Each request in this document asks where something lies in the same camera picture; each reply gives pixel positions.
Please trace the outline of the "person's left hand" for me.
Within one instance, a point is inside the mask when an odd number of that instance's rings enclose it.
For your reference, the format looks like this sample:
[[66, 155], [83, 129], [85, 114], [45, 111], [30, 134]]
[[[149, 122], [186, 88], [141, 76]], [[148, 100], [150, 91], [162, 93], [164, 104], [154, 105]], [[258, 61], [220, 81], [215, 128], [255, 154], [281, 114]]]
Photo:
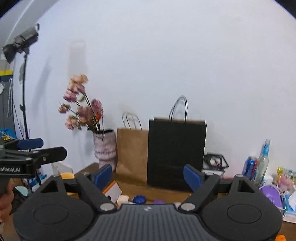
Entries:
[[13, 202], [13, 199], [14, 199], [13, 188], [14, 188], [14, 181], [12, 179], [10, 179], [10, 181], [7, 185], [7, 188], [6, 188], [6, 193], [1, 196], [1, 202], [0, 202], [1, 223], [5, 223], [10, 216], [10, 212], [12, 210], [11, 203]]

